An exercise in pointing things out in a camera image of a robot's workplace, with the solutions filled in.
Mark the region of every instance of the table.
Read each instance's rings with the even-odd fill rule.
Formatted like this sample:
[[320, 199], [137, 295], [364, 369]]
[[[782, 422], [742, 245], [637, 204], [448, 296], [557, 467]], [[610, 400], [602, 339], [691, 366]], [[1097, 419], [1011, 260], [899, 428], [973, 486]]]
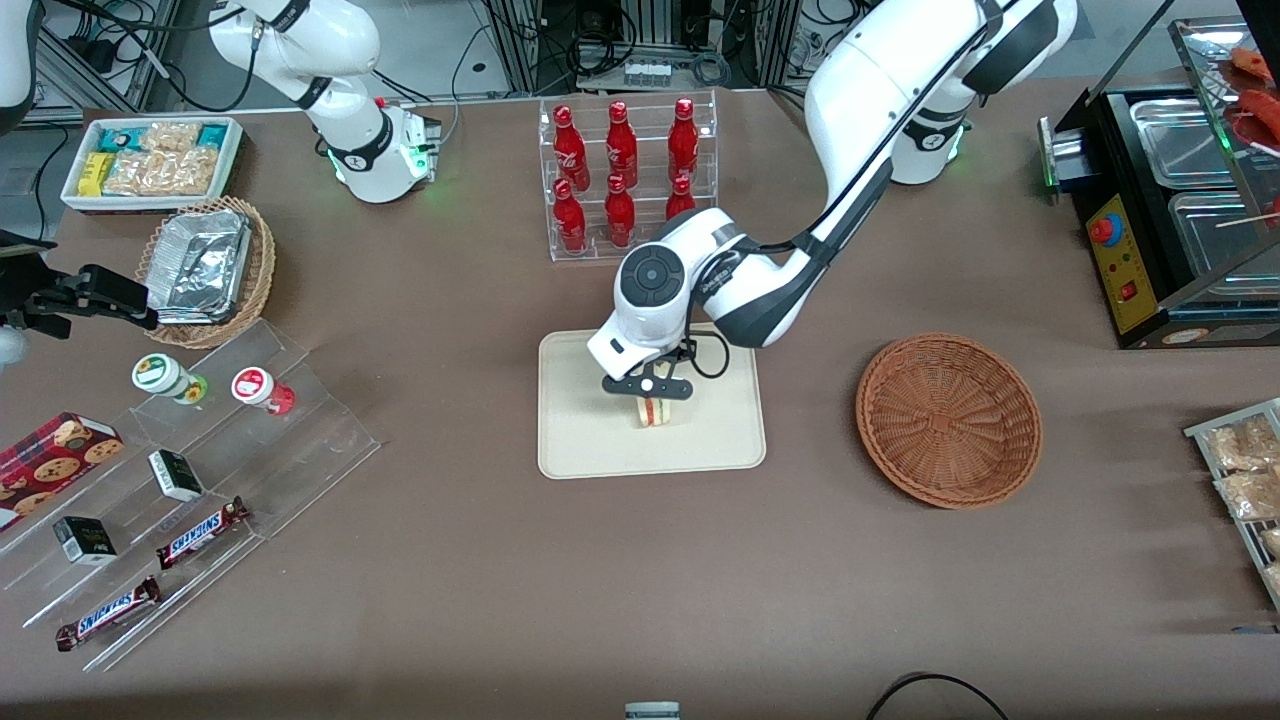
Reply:
[[[22, 703], [0, 715], [599, 720], [671, 698], [689, 720], [846, 719], [911, 670], [1020, 719], [1274, 712], [1280, 638], [1228, 634], [1272, 616], [1180, 429], [1280, 395], [1280, 354], [1115, 348], [1069, 204], [1033, 191], [1034, 120], [1079, 90], [1002, 94], [942, 178], [888, 191], [758, 354], [763, 465], [579, 482], [538, 471], [538, 343], [596, 327], [613, 268], [547, 258], [536, 102], [466, 105], [439, 181], [385, 206], [334, 182], [303, 115], [241, 115], [237, 193], [279, 252], [266, 316], [388, 442], [110, 673], [0, 598], [0, 702]], [[824, 196], [803, 120], [719, 97], [722, 205], [791, 237]], [[155, 223], [68, 213], [51, 264], [132, 270]], [[1002, 506], [924, 507], [856, 438], [863, 366], [927, 331], [986, 343], [1037, 395], [1043, 460]], [[36, 337], [0, 378], [0, 442], [64, 409], [115, 416], [157, 348], [108, 319]], [[931, 710], [901, 717], [975, 707], [910, 693]]]

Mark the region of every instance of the brown wicker basket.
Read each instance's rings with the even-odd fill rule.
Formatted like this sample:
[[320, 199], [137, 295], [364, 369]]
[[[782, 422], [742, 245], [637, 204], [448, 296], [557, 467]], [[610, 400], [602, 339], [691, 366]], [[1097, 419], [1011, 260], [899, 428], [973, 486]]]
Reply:
[[1039, 462], [1043, 430], [1027, 383], [995, 352], [960, 336], [890, 343], [863, 373], [854, 406], [876, 465], [938, 507], [1002, 502]]
[[[237, 210], [253, 222], [253, 236], [250, 240], [250, 255], [244, 261], [244, 277], [241, 281], [239, 309], [236, 315], [221, 325], [160, 325], [147, 332], [152, 340], [169, 345], [179, 345], [189, 350], [207, 350], [232, 340], [244, 328], [253, 324], [253, 320], [262, 314], [266, 305], [266, 296], [271, 292], [271, 273], [275, 272], [275, 241], [271, 238], [271, 228], [262, 222], [262, 215], [252, 205], [237, 197], [218, 197], [183, 208], [178, 213], [212, 213], [215, 210]], [[160, 227], [151, 233], [151, 241], [142, 251], [142, 261], [133, 274], [138, 282], [147, 277], [151, 268], [151, 254], [155, 252], [156, 240], [160, 237]]]

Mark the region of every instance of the snickers bar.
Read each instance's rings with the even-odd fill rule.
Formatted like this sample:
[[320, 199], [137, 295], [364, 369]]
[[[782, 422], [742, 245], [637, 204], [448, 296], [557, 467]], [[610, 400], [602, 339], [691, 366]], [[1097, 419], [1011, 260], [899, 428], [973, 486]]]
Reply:
[[196, 552], [205, 543], [225, 533], [232, 525], [244, 518], [248, 518], [248, 509], [244, 507], [244, 502], [241, 501], [239, 496], [236, 496], [236, 500], [219, 507], [218, 512], [206, 518], [205, 521], [157, 550], [156, 556], [160, 557], [160, 569], [168, 570], [173, 568], [184, 556]]
[[69, 623], [58, 628], [58, 651], [67, 652], [87, 641], [102, 628], [118, 623], [122, 618], [150, 602], [160, 602], [160, 585], [147, 577], [142, 584], [120, 597], [99, 607], [93, 614], [81, 618], [79, 623]]

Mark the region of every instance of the cookie box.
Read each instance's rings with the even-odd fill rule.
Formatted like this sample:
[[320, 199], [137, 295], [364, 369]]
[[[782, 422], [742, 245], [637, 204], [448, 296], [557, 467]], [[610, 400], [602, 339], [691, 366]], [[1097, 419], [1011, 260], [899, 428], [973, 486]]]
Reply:
[[123, 447], [111, 427], [63, 413], [0, 452], [0, 532]]
[[[209, 191], [204, 195], [161, 195], [161, 196], [92, 196], [79, 193], [79, 179], [84, 173], [84, 164], [90, 156], [100, 150], [99, 145], [104, 135], [113, 131], [147, 126], [152, 122], [180, 122], [200, 123], [206, 128], [210, 126], [225, 127], [221, 137], [221, 147], [218, 151], [218, 164], [214, 168], [214, 177], [209, 183]], [[227, 115], [154, 115], [136, 118], [111, 118], [93, 120], [84, 128], [84, 137], [76, 151], [76, 160], [67, 173], [67, 182], [63, 183], [63, 202], [73, 210], [86, 214], [95, 213], [152, 213], [175, 210], [195, 205], [202, 200], [214, 200], [223, 196], [227, 183], [232, 177], [232, 168], [236, 164], [236, 154], [239, 150], [243, 131], [241, 124]]]

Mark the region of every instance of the clear acrylic stand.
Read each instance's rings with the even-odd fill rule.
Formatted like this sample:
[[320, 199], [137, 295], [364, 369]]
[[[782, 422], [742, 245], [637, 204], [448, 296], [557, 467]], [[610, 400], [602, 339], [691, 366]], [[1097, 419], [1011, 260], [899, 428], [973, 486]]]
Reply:
[[[572, 96], [556, 101], [541, 101], [538, 113], [538, 150], [543, 170], [543, 201], [547, 206], [547, 238], [552, 260], [611, 260], [621, 259], [636, 245], [648, 242], [667, 222], [667, 199], [671, 196], [671, 178], [667, 176], [667, 133], [676, 117], [676, 100], [694, 101], [694, 124], [698, 126], [698, 172], [690, 193], [698, 208], [714, 208], [719, 201], [719, 174], [717, 164], [717, 108], [716, 94], [707, 92], [639, 92], [622, 96], [627, 104], [627, 117], [636, 131], [640, 155], [639, 183], [630, 190], [636, 206], [635, 237], [628, 247], [609, 242], [604, 200], [608, 197], [607, 181], [609, 160], [604, 138], [609, 133], [608, 101], [594, 96]], [[586, 214], [586, 251], [571, 255], [556, 232], [552, 205], [556, 196], [552, 183], [559, 177], [556, 165], [556, 124], [550, 114], [557, 105], [573, 110], [573, 126], [586, 142], [586, 167], [591, 173], [591, 186], [577, 193]]]
[[[195, 406], [152, 396], [114, 423], [125, 441], [122, 457], [86, 478], [61, 502], [14, 528], [0, 548], [4, 602], [23, 626], [49, 635], [155, 575], [164, 601], [131, 614], [68, 655], [84, 670], [106, 670], [160, 629], [259, 544], [279, 533], [312, 502], [378, 450], [379, 443], [302, 361], [306, 351], [259, 320], [192, 366], [209, 380]], [[294, 406], [269, 415], [230, 396], [236, 372], [257, 365], [293, 388]], [[183, 454], [205, 487], [196, 502], [160, 493], [147, 455], [159, 447]], [[252, 515], [196, 555], [160, 570], [155, 551], [241, 496]], [[119, 557], [100, 568], [67, 561], [52, 532], [64, 515], [97, 518]]]

